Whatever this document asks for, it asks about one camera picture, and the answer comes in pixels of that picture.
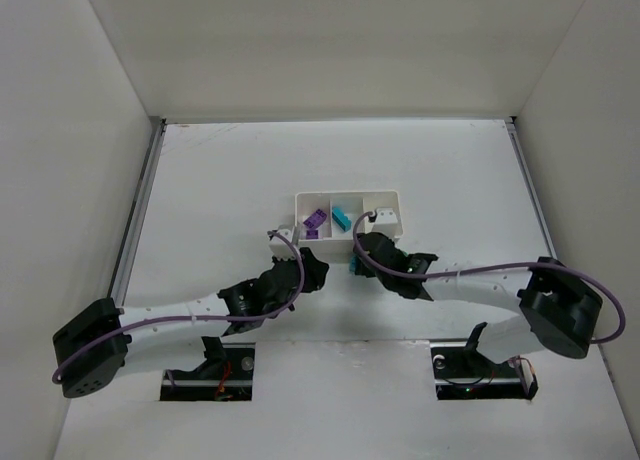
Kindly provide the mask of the purple lego plate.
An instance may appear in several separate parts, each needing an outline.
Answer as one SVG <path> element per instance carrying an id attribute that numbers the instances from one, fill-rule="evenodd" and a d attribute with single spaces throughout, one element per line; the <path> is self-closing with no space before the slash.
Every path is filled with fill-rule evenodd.
<path id="1" fill-rule="evenodd" d="M 316 209 L 309 217 L 307 217 L 303 221 L 303 225 L 307 230 L 318 230 L 326 220 L 326 212 L 322 209 Z"/>

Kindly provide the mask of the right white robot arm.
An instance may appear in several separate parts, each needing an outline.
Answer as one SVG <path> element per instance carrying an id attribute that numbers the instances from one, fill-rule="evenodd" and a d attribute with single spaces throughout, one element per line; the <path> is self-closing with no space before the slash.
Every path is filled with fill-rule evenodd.
<path id="1" fill-rule="evenodd" d="M 377 278 L 405 299 L 464 301 L 509 311 L 507 320 L 480 321 L 465 349 L 498 364 L 543 349 L 570 359 L 587 356 L 602 299 L 551 258 L 507 272 L 466 274 L 435 254 L 407 254 L 380 232 L 359 233 L 355 274 Z"/>

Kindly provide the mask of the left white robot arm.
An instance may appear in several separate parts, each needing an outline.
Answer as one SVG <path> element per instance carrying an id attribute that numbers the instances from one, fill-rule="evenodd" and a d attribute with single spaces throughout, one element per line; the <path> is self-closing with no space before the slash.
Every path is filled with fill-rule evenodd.
<path id="1" fill-rule="evenodd" d="M 95 300 L 53 335 L 57 367 L 52 381 L 64 397 L 74 399 L 118 376 L 165 370 L 177 347 L 207 347 L 292 310 L 300 295 L 324 287 L 328 272 L 327 263 L 302 247 L 290 259 L 275 259 L 259 277 L 196 300 L 144 308 Z"/>

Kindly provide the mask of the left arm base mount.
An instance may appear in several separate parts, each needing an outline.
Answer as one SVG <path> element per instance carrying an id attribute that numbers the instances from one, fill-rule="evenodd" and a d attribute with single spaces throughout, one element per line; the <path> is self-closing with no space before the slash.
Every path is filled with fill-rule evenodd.
<path id="1" fill-rule="evenodd" d="M 204 360 L 193 370 L 166 370 L 161 402 L 248 402 L 253 396 L 254 343 L 203 337 Z"/>

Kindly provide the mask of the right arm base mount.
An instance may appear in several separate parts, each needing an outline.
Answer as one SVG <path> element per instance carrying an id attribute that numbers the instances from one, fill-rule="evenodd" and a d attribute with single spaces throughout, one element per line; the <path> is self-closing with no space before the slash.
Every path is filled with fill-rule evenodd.
<path id="1" fill-rule="evenodd" d="M 539 382 L 529 359 L 517 356 L 496 364 L 477 351 L 486 326 L 486 322 L 476 325 L 465 341 L 430 344 L 438 400 L 532 401 L 537 395 Z"/>

